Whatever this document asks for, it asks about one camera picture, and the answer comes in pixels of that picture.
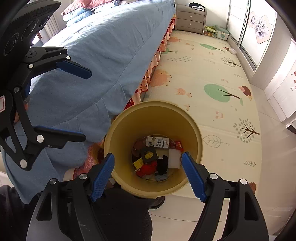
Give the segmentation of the yellow drink carton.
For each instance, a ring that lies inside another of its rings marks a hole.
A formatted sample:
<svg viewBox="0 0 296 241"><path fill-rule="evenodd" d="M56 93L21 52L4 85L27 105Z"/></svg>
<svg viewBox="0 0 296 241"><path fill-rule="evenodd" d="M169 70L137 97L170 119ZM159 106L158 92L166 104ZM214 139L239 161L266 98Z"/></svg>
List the yellow drink carton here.
<svg viewBox="0 0 296 241"><path fill-rule="evenodd" d="M136 170L139 170L142 166L144 165L144 161L142 158L139 158L135 162L133 162L133 166L135 167Z"/></svg>

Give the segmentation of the white grey milk carton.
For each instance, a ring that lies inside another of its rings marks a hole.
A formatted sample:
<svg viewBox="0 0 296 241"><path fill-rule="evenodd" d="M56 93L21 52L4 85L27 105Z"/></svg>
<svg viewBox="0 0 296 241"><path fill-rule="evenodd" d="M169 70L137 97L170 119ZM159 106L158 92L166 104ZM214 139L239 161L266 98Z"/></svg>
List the white grey milk carton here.
<svg viewBox="0 0 296 241"><path fill-rule="evenodd" d="M169 148L170 139L165 137L153 137L147 136L145 140L145 146L155 148L168 149Z"/></svg>

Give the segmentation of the red cloth pile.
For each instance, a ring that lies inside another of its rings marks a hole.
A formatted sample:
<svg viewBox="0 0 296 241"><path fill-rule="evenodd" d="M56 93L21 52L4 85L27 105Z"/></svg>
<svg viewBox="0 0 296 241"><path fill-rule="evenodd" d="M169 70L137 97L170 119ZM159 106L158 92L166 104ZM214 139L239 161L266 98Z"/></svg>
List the red cloth pile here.
<svg viewBox="0 0 296 241"><path fill-rule="evenodd" d="M144 164L143 166L141 166L140 169L136 171L136 175L139 177L152 175L156 173L157 165L158 165L157 161L152 161L150 163Z"/></svg>

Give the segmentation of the grey brown sock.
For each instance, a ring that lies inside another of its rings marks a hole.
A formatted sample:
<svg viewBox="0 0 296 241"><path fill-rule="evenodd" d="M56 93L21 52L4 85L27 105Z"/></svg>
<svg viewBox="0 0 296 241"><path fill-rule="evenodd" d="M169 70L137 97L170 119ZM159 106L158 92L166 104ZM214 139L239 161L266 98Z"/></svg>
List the grey brown sock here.
<svg viewBox="0 0 296 241"><path fill-rule="evenodd" d="M165 173L165 174L159 174L159 173L155 173L155 180L157 181L157 182L161 182L161 181L164 181L164 180L167 180L167 178L168 178L168 175L167 175L167 173Z"/></svg>

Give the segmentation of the black scrunched cloth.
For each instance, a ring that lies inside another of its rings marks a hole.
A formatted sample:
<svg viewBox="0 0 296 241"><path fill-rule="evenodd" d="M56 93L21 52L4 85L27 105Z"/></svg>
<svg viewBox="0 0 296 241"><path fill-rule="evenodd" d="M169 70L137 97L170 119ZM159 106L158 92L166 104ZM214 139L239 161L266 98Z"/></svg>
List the black scrunched cloth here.
<svg viewBox="0 0 296 241"><path fill-rule="evenodd" d="M164 175L168 171L168 156L163 155L157 159L157 175Z"/></svg>

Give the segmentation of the red snack wrapper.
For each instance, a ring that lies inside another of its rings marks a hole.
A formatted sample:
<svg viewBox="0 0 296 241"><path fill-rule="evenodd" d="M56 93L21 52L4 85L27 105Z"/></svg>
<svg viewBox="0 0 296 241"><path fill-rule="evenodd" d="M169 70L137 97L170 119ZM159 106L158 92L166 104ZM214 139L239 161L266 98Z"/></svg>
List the red snack wrapper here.
<svg viewBox="0 0 296 241"><path fill-rule="evenodd" d="M174 150L179 150L181 153L184 152L184 148L181 141L170 141L169 148Z"/></svg>

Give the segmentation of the yellow trash bin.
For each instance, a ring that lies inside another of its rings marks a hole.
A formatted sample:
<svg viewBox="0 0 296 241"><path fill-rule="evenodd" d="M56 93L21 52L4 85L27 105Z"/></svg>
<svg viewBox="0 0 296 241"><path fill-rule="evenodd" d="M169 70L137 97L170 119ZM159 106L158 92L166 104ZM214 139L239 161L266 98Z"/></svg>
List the yellow trash bin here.
<svg viewBox="0 0 296 241"><path fill-rule="evenodd" d="M132 154L133 144L139 139L146 140L147 136L181 141L184 152L189 152L195 162L201 162L202 135L193 118L172 103L146 101L122 112L106 135L104 153L112 153L115 156L112 177L122 189L142 198L166 196L185 187L188 179L182 167L168 168L168 178L161 182L155 180L155 173L144 177L136 175L137 170L133 162L139 158ZM140 158L144 164L157 161L163 155L168 156L169 149L145 147Z"/></svg>

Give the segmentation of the blue bed sheet mattress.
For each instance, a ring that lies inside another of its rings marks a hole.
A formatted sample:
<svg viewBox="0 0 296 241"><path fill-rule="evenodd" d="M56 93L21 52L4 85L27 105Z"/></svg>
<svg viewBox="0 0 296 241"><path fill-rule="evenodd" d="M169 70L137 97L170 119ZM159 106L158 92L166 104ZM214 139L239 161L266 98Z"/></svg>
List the blue bed sheet mattress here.
<svg viewBox="0 0 296 241"><path fill-rule="evenodd" d="M34 78L28 117L34 126L80 132L86 140L43 149L30 171L3 152L6 173L23 203L51 178L62 181L68 170L84 164L88 148L103 140L111 120L140 86L174 14L173 1L136 1L88 16L47 42L66 47L92 77L85 80L55 69Z"/></svg>

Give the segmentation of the left pink pillow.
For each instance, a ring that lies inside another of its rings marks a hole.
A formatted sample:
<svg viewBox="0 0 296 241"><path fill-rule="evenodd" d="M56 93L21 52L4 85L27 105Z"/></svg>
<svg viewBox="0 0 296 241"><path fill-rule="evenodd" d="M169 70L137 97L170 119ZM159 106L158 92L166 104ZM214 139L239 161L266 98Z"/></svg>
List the left pink pillow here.
<svg viewBox="0 0 296 241"><path fill-rule="evenodd" d="M112 0L74 0L66 9L61 13L62 16L74 11L78 8L93 9L105 3L109 3Z"/></svg>

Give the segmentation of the grey bedside table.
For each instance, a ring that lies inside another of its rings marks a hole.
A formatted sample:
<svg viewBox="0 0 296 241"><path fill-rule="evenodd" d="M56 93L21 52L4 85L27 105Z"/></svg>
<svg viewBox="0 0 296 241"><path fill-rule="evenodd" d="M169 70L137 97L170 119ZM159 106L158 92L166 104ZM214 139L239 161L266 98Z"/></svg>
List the grey bedside table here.
<svg viewBox="0 0 296 241"><path fill-rule="evenodd" d="M176 5L176 30L203 35L206 25L207 10L193 9L189 6Z"/></svg>

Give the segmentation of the white flowered cabinet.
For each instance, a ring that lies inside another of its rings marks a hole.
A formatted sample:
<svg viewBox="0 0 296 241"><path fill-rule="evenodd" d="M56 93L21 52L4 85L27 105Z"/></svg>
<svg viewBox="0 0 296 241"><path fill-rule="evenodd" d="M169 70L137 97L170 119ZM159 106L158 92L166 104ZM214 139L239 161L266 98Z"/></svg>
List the white flowered cabinet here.
<svg viewBox="0 0 296 241"><path fill-rule="evenodd" d="M295 41L291 40L287 53L271 82L264 90L278 119L283 122L295 114Z"/></svg>

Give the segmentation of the cartoon floor mat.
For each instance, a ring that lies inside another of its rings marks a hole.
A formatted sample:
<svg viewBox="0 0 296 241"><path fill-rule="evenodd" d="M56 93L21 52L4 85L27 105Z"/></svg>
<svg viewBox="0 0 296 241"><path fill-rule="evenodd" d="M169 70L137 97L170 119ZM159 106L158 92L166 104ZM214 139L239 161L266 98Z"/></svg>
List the cartoon floor mat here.
<svg viewBox="0 0 296 241"><path fill-rule="evenodd" d="M225 180L245 178L252 191L258 191L262 163L258 111L228 42L173 31L144 99L184 109L202 135L202 164Z"/></svg>

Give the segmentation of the black white bag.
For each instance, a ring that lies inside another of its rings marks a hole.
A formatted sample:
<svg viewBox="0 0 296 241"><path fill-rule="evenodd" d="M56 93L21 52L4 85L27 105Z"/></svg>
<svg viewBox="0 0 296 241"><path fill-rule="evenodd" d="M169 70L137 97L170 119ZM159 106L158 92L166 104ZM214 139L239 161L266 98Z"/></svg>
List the black white bag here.
<svg viewBox="0 0 296 241"><path fill-rule="evenodd" d="M192 9L195 9L197 11L205 11L205 7L199 3L195 3L195 2L192 2L192 3L189 3L188 6Z"/></svg>

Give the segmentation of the green white storage box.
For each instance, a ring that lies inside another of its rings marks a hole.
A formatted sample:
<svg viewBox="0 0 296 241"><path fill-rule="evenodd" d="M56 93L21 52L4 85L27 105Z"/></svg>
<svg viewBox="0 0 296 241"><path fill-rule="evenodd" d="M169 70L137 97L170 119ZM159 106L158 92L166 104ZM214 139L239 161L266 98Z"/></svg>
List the green white storage box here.
<svg viewBox="0 0 296 241"><path fill-rule="evenodd" d="M229 31L219 25L205 26L204 35L227 41L229 36Z"/></svg>

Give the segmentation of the white sliding wardrobe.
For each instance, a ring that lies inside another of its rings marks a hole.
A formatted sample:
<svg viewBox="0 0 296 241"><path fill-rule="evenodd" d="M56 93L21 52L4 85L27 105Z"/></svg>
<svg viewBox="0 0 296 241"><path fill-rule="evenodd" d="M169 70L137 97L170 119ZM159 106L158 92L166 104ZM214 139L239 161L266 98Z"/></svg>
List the white sliding wardrobe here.
<svg viewBox="0 0 296 241"><path fill-rule="evenodd" d="M276 18L276 11L264 0L229 1L227 30L253 71L267 51Z"/></svg>

